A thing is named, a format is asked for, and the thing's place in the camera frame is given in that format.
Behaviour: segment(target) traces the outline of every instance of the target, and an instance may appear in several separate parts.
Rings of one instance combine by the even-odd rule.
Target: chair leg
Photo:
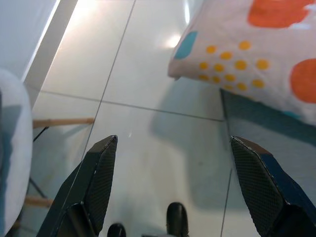
[[[39,206],[39,207],[50,208],[50,206],[53,204],[53,200],[42,198],[42,197],[26,195],[24,204],[29,205],[29,206]]]
[[[71,118],[71,119],[42,119],[33,120],[33,128],[38,127],[51,127],[59,125],[71,125],[71,124],[92,124],[94,118]]]

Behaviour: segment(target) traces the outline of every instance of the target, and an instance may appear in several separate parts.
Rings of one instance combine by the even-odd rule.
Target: white tile floor
[[[166,75],[174,41],[201,2],[79,0],[76,6],[33,115],[96,121],[49,128],[34,143],[31,177],[54,198],[85,150],[117,134],[100,236],[117,221],[129,237],[164,233],[172,201],[186,206],[191,236],[258,236],[234,172],[230,180],[219,90]],[[46,213],[25,209],[22,225],[33,231],[28,235]]]

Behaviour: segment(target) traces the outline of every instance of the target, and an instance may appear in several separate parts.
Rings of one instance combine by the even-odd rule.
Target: yellow dot
[[[213,76],[213,82],[215,82],[215,83],[220,83],[221,82],[221,79],[219,78],[219,77],[217,77],[217,76]]]
[[[199,77],[201,80],[209,80],[207,75],[199,75]]]
[[[199,64],[199,68],[205,70],[205,69],[208,68],[208,64],[206,62],[202,62],[202,63]]]
[[[256,66],[260,70],[265,70],[269,68],[269,62],[265,59],[259,59],[256,63]]]
[[[232,56],[233,56],[233,54],[230,53],[230,52],[223,52],[223,53],[221,54],[221,59],[229,60],[229,59],[232,58]]]
[[[235,76],[232,74],[227,74],[227,75],[225,75],[225,79],[227,81],[235,81]]]
[[[237,87],[238,87],[239,90],[242,90],[242,91],[247,90],[247,85],[244,84],[244,83],[238,83]]]
[[[224,85],[224,89],[225,90],[233,90],[233,86],[232,85]]]
[[[260,79],[255,79],[255,80],[253,80],[253,81],[252,81],[252,85],[253,85],[254,87],[257,87],[257,88],[263,88],[263,87],[265,87],[265,83],[264,83],[262,80],[260,80]]]
[[[245,70],[247,68],[247,63],[243,60],[238,60],[235,62],[235,68],[238,70]]]
[[[213,45],[210,45],[209,47],[206,48],[207,53],[215,53],[216,52],[216,47]]]
[[[214,70],[217,72],[222,72],[225,69],[225,67],[222,64],[215,64]]]
[[[247,49],[250,49],[250,47],[251,47],[251,43],[249,41],[246,41],[246,40],[243,42],[240,42],[240,44],[239,44],[239,48],[241,50],[247,50]]]

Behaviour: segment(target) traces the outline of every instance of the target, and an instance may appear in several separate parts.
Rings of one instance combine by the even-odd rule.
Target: tile grout line
[[[85,97],[75,96],[75,95],[67,95],[67,94],[58,93],[58,92],[51,92],[51,91],[46,91],[46,90],[42,90],[41,92],[47,93],[47,94],[53,94],[53,95],[66,96],[66,97],[75,98],[75,99],[100,102],[100,100],[97,100],[97,99],[85,98]],[[172,115],[181,115],[181,116],[186,116],[186,117],[191,117],[191,118],[196,118],[196,119],[204,119],[204,120],[215,121],[215,122],[225,122],[224,119],[205,118],[205,117],[200,117],[200,116],[187,115],[187,114],[177,113],[177,112],[172,112],[172,111],[151,109],[151,108],[146,108],[146,107],[142,107],[142,106],[129,105],[129,104],[124,104],[124,103],[119,103],[119,102],[112,102],[112,101],[106,101],[106,100],[101,100],[101,103],[112,104],[112,105],[120,105],[120,106],[131,107],[131,108],[142,109],[142,110],[148,110],[148,111],[162,112],[162,113],[172,114]]]
[[[231,171],[229,173],[228,187],[227,187],[227,193],[226,193],[226,201],[225,201],[223,222],[222,222],[221,235],[220,235],[221,237],[223,235],[224,221],[225,221],[225,214],[226,214],[227,201],[228,201],[228,195],[229,195],[229,188],[230,188],[230,185],[231,185],[232,172],[233,172],[233,169],[231,168]]]
[[[104,94],[105,94],[105,90],[106,90],[106,88],[107,88],[107,86],[108,86],[108,83],[109,83],[109,80],[110,80],[110,77],[111,77],[111,74],[112,74],[112,70],[113,70],[114,64],[115,64],[116,59],[117,59],[117,57],[118,57],[119,50],[120,50],[120,47],[121,47],[121,45],[122,45],[122,42],[123,42],[123,39],[124,39],[124,36],[125,36],[125,33],[126,33],[126,29],[127,29],[129,20],[130,20],[130,18],[131,18],[131,16],[132,16],[132,12],[133,12],[133,10],[134,10],[135,3],[136,3],[136,0],[134,0],[134,3],[133,3],[132,8],[131,8],[131,11],[130,11],[130,13],[129,13],[129,16],[128,16],[128,19],[127,19],[127,22],[126,22],[126,25],[125,25],[125,28],[124,28],[124,31],[123,31],[123,34],[122,34],[122,38],[120,39],[120,42],[119,42],[119,45],[118,45],[118,49],[117,49],[117,52],[116,52],[116,54],[115,54],[115,57],[114,57],[112,66],[111,66],[111,70],[110,70],[110,73],[109,73],[109,75],[108,75],[107,83],[105,84],[105,87],[104,87],[104,90],[103,90],[103,93],[102,93],[102,97],[101,97],[100,101],[98,101],[98,102],[99,102],[99,106],[98,106],[97,112],[96,112],[95,117],[94,117],[95,120],[96,120],[96,118],[97,118],[97,116],[98,116],[98,113],[99,113],[99,110],[100,110],[100,107],[101,107],[101,104],[102,104],[102,98],[103,98],[103,96],[104,96]],[[86,144],[85,144],[85,146],[84,146],[84,150],[83,150],[83,154],[82,154],[82,157],[81,157],[81,161],[82,161],[82,159],[84,158],[84,155],[85,155],[84,152],[85,152],[85,150],[87,149],[88,142],[89,142],[90,136],[91,136],[91,134],[92,134],[94,125],[95,125],[95,121],[94,121],[94,123],[93,123],[92,126],[91,126],[91,129],[90,129],[90,132],[89,132],[89,135],[88,135],[88,138],[87,138],[87,142],[86,142]]]

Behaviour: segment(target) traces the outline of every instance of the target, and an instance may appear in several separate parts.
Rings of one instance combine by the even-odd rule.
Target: orange dot
[[[198,78],[201,80],[209,80],[209,77],[207,75],[199,75]]]
[[[247,68],[247,63],[243,60],[238,60],[235,62],[235,68],[238,70],[245,70]]]
[[[259,59],[256,63],[256,66],[260,70],[265,70],[269,68],[269,62],[265,59]]]
[[[264,83],[262,80],[260,80],[260,79],[255,79],[255,80],[253,80],[253,81],[252,81],[252,85],[253,85],[254,87],[257,87],[257,88],[263,88],[263,87],[265,87],[265,83]]]
[[[292,91],[298,99],[306,103],[316,103],[316,58],[296,64],[290,82]]]
[[[225,69],[225,67],[222,64],[215,64],[214,70],[217,72],[222,72]]]
[[[213,82],[215,82],[215,83],[220,83],[221,82],[221,79],[219,78],[219,77],[217,77],[217,76],[213,76]]]
[[[199,68],[201,68],[202,70],[205,70],[208,68],[208,64],[206,62],[202,62],[199,64]]]
[[[216,52],[216,46],[210,45],[206,48],[207,53],[215,53]]]
[[[224,85],[224,89],[225,90],[233,90],[233,86],[232,85]]]
[[[246,91],[248,89],[247,85],[244,83],[238,83],[237,87],[239,90]]]
[[[233,56],[233,54],[230,53],[230,52],[223,52],[223,53],[221,54],[221,59],[229,60],[229,59],[232,58],[232,56]]]
[[[225,79],[227,81],[235,81],[235,76],[232,74],[227,74],[227,75],[225,75]]]
[[[250,49],[250,47],[251,47],[251,43],[249,41],[245,40],[245,41],[239,43],[239,48],[241,50],[247,50],[247,49]]]

